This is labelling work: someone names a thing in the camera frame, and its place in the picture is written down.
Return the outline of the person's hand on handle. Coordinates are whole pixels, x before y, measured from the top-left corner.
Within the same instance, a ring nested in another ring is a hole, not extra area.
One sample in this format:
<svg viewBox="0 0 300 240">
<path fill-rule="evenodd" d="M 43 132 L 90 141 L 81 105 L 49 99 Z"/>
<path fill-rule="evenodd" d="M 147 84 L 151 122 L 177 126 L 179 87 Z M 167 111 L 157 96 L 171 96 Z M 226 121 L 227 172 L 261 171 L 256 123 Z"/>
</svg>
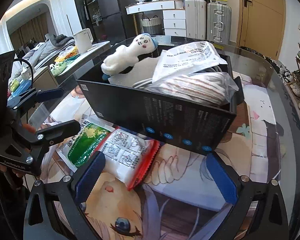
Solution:
<svg viewBox="0 0 300 240">
<path fill-rule="evenodd" d="M 32 127 L 29 124 L 23 124 L 23 128 L 28 130 L 30 133 L 34 134 L 36 132 L 36 129 Z M 7 167 L 5 165 L 0 164 L 0 171 L 1 172 L 7 172 Z M 22 171 L 17 171 L 17 170 L 12 170 L 13 174 L 15 174 L 18 178 L 22 178 L 25 176 L 25 172 Z"/>
</svg>

